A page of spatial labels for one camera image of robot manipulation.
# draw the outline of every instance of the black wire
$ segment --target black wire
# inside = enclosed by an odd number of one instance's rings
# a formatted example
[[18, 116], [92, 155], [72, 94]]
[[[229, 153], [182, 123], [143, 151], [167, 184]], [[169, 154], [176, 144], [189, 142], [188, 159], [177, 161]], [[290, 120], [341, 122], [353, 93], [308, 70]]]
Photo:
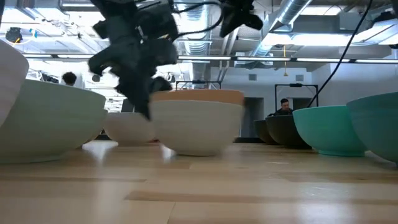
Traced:
[[180, 33], [180, 34], [177, 35], [176, 39], [179, 38], [179, 37], [182, 37], [183, 35], [199, 34], [199, 33], [202, 33], [202, 32], [207, 32], [207, 31], [210, 31], [210, 30], [216, 28], [218, 25], [221, 24], [221, 22], [223, 21], [223, 18], [224, 18], [223, 8], [221, 7], [221, 4], [219, 2], [215, 2], [215, 1], [202, 2], [202, 3], [196, 4], [194, 6], [190, 6], [190, 7], [186, 8], [186, 9], [181, 10], [181, 11], [174, 11], [174, 13], [179, 13], [180, 14], [180, 13], [183, 13], [183, 12], [188, 12], [188, 11], [191, 11], [193, 9], [196, 9], [196, 8], [198, 8], [200, 6], [204, 6], [204, 5], [216, 5], [216, 6], [218, 6], [221, 9], [221, 14], [220, 14], [220, 17], [218, 18], [217, 22], [214, 23], [212, 26], [209, 26], [209, 27], [207, 27], [206, 29], [203, 29], [203, 30]]
[[330, 9], [333, 9], [333, 7], [338, 7], [338, 8], [340, 9], [340, 11], [343, 12], [343, 9], [342, 9], [340, 6], [338, 6], [338, 5], [332, 5], [332, 6], [330, 6], [330, 8], [328, 8], [328, 10], [326, 10], [325, 13], [323, 13], [323, 15], [326, 15], [326, 13], [327, 13]]
[[1, 26], [2, 14], [4, 12], [5, 6], [6, 6], [6, 0], [0, 0], [0, 26]]
[[331, 75], [329, 76], [329, 78], [324, 82], [324, 84], [322, 85], [322, 87], [318, 90], [317, 94], [315, 94], [315, 96], [312, 98], [311, 102], [308, 104], [307, 108], [311, 107], [311, 104], [315, 101], [315, 99], [318, 97], [319, 93], [324, 89], [324, 87], [326, 86], [326, 84], [328, 84], [328, 82], [331, 80], [331, 78], [335, 75], [335, 73], [337, 72], [338, 68], [340, 67], [344, 57], [347, 54], [347, 51], [349, 49], [349, 46], [351, 45], [352, 41], [355, 38], [356, 33], [359, 31], [359, 28], [361, 27], [363, 21], [366, 18], [366, 15], [368, 14], [371, 6], [372, 6], [373, 0], [369, 0], [369, 4], [368, 4], [368, 8], [366, 8], [365, 13], [362, 15], [361, 20], [359, 21], [358, 25], [355, 28], [355, 31], [353, 33], [353, 35], [351, 36], [351, 38], [349, 39], [349, 42], [346, 46], [346, 48], [344, 49], [343, 54], [341, 55], [341, 58], [339, 60], [339, 62], [336, 65], [336, 68], [334, 69], [334, 71], [331, 73]]

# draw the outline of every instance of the white wall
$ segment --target white wall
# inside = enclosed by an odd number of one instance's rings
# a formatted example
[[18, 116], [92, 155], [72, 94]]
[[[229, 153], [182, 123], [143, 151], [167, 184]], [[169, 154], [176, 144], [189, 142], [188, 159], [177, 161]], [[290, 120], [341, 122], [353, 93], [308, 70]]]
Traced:
[[[312, 73], [313, 83], [321, 86], [335, 67], [334, 63], [315, 70]], [[320, 106], [345, 105], [361, 97], [395, 91], [398, 91], [397, 65], [342, 64], [320, 93]]]
[[[284, 69], [254, 69], [246, 70], [244, 68], [230, 68], [224, 78], [222, 89], [240, 90], [245, 97], [256, 97], [264, 99], [264, 117], [275, 112], [275, 84], [296, 83], [295, 75], [304, 75], [303, 84], [312, 83], [312, 74], [308, 73], [305, 68], [288, 68], [289, 76], [284, 76]], [[216, 80], [218, 69], [211, 69], [212, 80]], [[249, 81], [248, 74], [257, 74], [257, 81]], [[283, 98], [291, 97], [309, 97], [315, 94], [313, 88], [291, 88], [288, 86], [279, 86], [277, 92], [277, 106], [280, 107], [279, 101]]]

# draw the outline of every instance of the wooden floor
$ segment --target wooden floor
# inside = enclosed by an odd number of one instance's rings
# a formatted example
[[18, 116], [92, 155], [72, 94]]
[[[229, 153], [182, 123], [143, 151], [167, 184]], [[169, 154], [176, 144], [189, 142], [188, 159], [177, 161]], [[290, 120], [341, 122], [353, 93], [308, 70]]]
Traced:
[[0, 166], [2, 224], [397, 224], [398, 170], [372, 155], [235, 144], [219, 157], [95, 141]]

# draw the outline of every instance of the person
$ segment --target person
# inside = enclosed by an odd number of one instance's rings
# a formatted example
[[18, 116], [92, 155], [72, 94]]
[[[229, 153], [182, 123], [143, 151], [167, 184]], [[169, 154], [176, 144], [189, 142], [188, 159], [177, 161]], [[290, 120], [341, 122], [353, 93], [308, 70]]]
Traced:
[[62, 75], [62, 81], [65, 85], [73, 86], [76, 82], [77, 76], [73, 72], [67, 72]]
[[289, 101], [286, 98], [281, 99], [280, 101], [280, 107], [281, 109], [277, 110], [274, 113], [274, 116], [278, 115], [291, 115], [293, 114], [293, 110], [289, 108]]
[[61, 84], [85, 89], [83, 77], [81, 75], [75, 75], [73, 72], [63, 74]]

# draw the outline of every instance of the mint green bowl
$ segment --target mint green bowl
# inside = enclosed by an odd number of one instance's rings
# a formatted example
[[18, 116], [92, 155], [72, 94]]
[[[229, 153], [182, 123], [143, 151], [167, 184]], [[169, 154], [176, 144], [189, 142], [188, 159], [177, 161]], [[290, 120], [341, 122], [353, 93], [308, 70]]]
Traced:
[[347, 104], [354, 129], [366, 147], [398, 163], [398, 93], [369, 96]]
[[99, 131], [105, 101], [92, 91], [25, 80], [0, 127], [0, 164], [61, 159]]
[[301, 138], [328, 156], [364, 156], [365, 145], [357, 137], [346, 106], [321, 106], [293, 112]]

